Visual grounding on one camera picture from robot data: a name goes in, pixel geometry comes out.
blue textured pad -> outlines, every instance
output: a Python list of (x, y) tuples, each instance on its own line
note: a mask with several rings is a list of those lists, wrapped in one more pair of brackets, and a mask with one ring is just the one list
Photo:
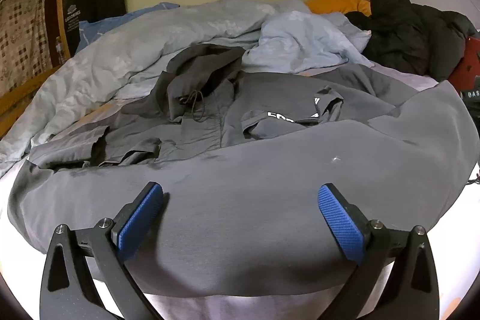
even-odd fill
[(363, 235), (325, 185), (318, 190), (318, 208), (346, 258), (360, 264), (365, 256)]
[(162, 207), (162, 186), (155, 184), (118, 235), (118, 257), (124, 262), (140, 247), (148, 229)]

white bed sheet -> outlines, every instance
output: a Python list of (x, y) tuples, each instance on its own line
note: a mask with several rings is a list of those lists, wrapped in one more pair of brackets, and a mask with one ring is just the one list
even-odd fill
[[(403, 74), (378, 64), (378, 72), (424, 90), (436, 84), (428, 77)], [(303, 75), (315, 75), (328, 69), (313, 69)], [(127, 100), (114, 100), (72, 125), (57, 138), (81, 124), (99, 121), (115, 113)], [(10, 224), (6, 213), (8, 194), (23, 160), (0, 179), (0, 271), (20, 304), (34, 319), (39, 319), (40, 283), (45, 255), (32, 248)], [(474, 168), (471, 178), (479, 171)], [(428, 233), (440, 289), (440, 319), (454, 310), (464, 297), (480, 270), (480, 185), (466, 186), (454, 205)], [(380, 297), (390, 274), (385, 267), (362, 314), (371, 311)], [(105, 307), (121, 315), (107, 287), (95, 281)], [(166, 320), (286, 320), (316, 319), (340, 290), (340, 286), (321, 292), (294, 296), (169, 298), (146, 295)]]

